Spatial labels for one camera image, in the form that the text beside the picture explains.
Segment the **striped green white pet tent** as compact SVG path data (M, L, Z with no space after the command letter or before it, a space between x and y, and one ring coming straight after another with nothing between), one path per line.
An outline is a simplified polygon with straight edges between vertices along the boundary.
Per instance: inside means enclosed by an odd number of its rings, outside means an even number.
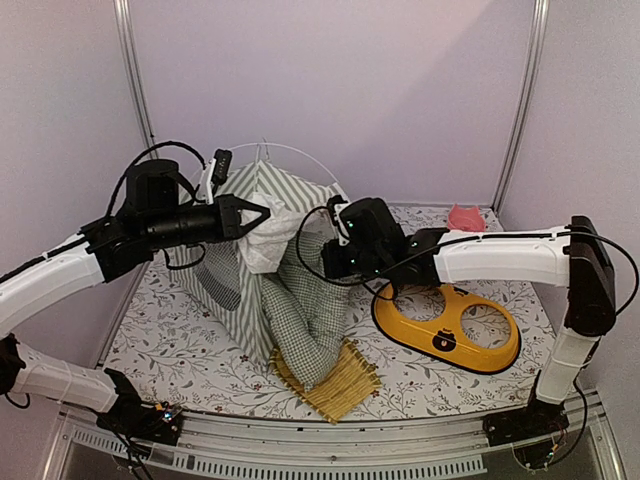
M327 184L307 180L274 163L270 155L286 149L299 159L315 159L307 153L272 142L247 143L231 149L254 148L252 162L229 172L218 189L220 195L236 197L270 209L270 218L239 240L206 244L204 259L194 249L177 247L169 258L188 269L169 273L191 297L211 311L231 339L256 365L267 363L274 341L262 312L261 280L279 267L285 247L295 236L304 215L347 194L336 177Z

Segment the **pink cat-ear pet bowl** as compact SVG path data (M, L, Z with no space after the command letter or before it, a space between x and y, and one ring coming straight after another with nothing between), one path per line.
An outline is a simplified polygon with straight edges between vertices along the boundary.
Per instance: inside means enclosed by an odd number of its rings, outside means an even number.
M485 232L486 221L478 206L463 207L454 204L448 213L447 227L465 232Z

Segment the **checkered grey cushion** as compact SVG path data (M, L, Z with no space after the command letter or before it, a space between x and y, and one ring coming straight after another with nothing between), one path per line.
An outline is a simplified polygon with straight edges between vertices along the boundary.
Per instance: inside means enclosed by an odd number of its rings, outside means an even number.
M261 279L264 315L276 346L306 390L334 368L345 335L350 289L314 276L324 272L324 235L304 232L289 242L278 270Z

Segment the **yellow double bowl holder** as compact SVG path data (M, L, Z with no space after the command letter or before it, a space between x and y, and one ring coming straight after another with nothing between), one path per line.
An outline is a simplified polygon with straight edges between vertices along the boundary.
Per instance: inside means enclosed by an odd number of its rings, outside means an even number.
M462 370L493 375L516 362L521 350L521 333L513 316L501 305L453 285L437 288L444 300L442 314L419 321L401 313L391 300L372 300L371 315L378 330L390 341ZM474 343L462 328L462 316L472 307L490 307L509 325L509 337L498 348Z

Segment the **woven bamboo tray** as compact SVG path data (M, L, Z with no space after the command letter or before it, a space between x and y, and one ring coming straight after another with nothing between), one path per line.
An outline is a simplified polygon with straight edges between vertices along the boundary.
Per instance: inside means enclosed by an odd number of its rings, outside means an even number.
M334 368L309 391L290 371L279 348L272 351L269 364L291 393L331 424L337 424L382 387L374 366L349 339L344 339Z

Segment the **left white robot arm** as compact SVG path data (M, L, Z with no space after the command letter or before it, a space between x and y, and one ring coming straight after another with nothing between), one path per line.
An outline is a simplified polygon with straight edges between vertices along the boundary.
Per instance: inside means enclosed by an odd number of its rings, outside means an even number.
M179 246L238 240L264 223L268 208L232 194L216 196L226 181L228 151L206 167L199 193L177 162L148 160L130 166L119 210L82 227L58 247L1 278L1 391L41 395L96 412L109 412L128 434L148 426L148 412L120 373L90 370L52 358L19 342L22 322L82 290L114 281Z

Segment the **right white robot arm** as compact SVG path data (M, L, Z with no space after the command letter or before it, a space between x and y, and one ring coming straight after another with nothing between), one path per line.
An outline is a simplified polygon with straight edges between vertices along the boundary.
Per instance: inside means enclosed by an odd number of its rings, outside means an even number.
M336 238L323 246L326 279L387 280L389 300L403 287L448 288L466 281L524 281L564 287L568 306L551 356L517 427L537 436L552 424L579 371L616 321L615 273L591 220L528 232L424 228L407 235L380 198L327 205Z

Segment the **front aluminium rail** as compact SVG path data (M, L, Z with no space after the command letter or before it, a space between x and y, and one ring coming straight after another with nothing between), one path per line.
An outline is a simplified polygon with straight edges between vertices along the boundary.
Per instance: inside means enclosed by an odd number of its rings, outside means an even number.
M48 479L627 479L604 405L565 403L564 433L493 445L480 413L389 421L267 420L188 413L176 445L127 448L64 408Z

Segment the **left aluminium frame post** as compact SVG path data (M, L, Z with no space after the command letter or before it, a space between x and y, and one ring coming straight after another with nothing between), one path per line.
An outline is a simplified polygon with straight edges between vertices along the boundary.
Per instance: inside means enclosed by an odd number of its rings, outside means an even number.
M156 144L156 135L151 121L136 48L134 26L131 16L131 2L127 0L114 0L113 6L125 77L128 82L134 109L134 117L144 148L150 148Z

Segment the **aluminium frame post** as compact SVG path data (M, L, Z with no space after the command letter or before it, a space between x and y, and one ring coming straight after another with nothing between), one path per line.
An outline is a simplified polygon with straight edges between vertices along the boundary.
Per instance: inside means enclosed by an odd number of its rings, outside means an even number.
M128 82L134 109L134 117L144 148L150 148L156 144L156 135L151 121L136 48L134 26L131 16L131 2L127 0L114 0L113 6L125 77Z
M525 68L516 104L515 117L510 130L498 184L491 203L491 208L497 216L501 214L506 204L509 188L516 170L519 151L524 139L544 50L549 7L549 0L536 0L533 4Z

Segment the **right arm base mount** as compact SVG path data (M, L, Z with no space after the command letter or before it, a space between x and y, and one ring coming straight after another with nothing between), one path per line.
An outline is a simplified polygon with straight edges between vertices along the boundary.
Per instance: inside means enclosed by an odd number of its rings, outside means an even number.
M499 446L545 437L544 441L517 447L516 461L528 470L548 468L566 440L569 420L564 403L544 402L532 392L528 403L509 411L488 414L482 428L490 446Z

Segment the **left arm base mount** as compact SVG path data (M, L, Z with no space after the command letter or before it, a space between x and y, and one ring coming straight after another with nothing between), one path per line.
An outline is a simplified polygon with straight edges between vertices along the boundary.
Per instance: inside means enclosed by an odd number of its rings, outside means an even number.
M96 414L96 425L126 439L146 440L176 446L182 431L182 408L168 401L144 401L126 376L107 368L104 372L115 385L114 405Z

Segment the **right aluminium frame post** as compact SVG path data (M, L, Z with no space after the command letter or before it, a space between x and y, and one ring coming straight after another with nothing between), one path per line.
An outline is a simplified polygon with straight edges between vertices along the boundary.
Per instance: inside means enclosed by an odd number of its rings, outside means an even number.
M491 203L491 208L497 216L501 214L506 204L509 188L516 170L519 151L524 139L544 50L549 7L549 0L536 0L533 4L525 68L516 104L515 117L510 130L498 184Z

